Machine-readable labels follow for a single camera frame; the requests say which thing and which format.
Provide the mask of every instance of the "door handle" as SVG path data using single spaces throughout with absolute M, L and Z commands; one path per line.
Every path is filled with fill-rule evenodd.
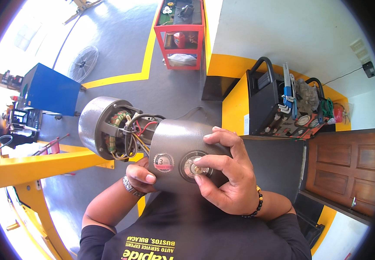
M 357 204 L 357 199 L 354 196 L 354 199 L 352 200 L 351 208 L 355 207 L 356 204 Z

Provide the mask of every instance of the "blue machine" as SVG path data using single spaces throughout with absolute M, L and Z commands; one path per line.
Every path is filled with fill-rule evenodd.
M 81 87 L 80 83 L 38 63 L 24 76 L 22 100 L 17 108 L 33 107 L 73 117 Z

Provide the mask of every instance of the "wire fan guard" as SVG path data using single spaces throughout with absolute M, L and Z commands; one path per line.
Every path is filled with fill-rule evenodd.
M 68 77 L 81 83 L 95 67 L 98 53 L 98 49 L 95 46 L 88 46 L 81 50 L 70 64 Z

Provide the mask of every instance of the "handle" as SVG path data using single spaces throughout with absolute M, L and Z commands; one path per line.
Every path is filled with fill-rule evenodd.
M 317 78 L 310 78 L 310 79 L 306 80 L 305 82 L 307 84 L 312 83 L 312 82 L 316 82 L 319 85 L 320 96 L 325 98 L 325 94 L 323 93 L 322 83 L 320 83 L 320 81 Z
M 352 200 L 351 208 L 355 207 L 356 204 L 357 204 L 357 199 L 354 196 L 354 199 Z
M 257 62 L 254 64 L 254 66 L 252 67 L 252 69 L 250 70 L 250 74 L 253 74 L 260 66 L 261 64 L 263 64 L 263 62 L 265 62 L 267 64 L 267 70 L 268 70 L 268 76 L 269 76 L 269 80 L 270 80 L 270 83 L 273 82 L 273 79 L 274 79 L 274 70 L 273 70 L 273 64 L 271 63 L 271 60 L 267 57 L 260 57 Z

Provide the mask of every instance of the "wristwatch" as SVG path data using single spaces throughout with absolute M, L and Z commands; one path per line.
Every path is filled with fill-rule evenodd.
M 127 191 L 129 191 L 129 193 L 131 193 L 132 195 L 135 195 L 139 198 L 141 198 L 142 196 L 145 196 L 147 193 L 144 193 L 144 192 L 141 192 L 139 190 L 136 190 L 130 183 L 129 183 L 129 180 L 128 180 L 128 177 L 125 175 L 123 178 L 122 178 L 122 182 L 124 183 L 124 186 L 125 188 L 127 189 Z

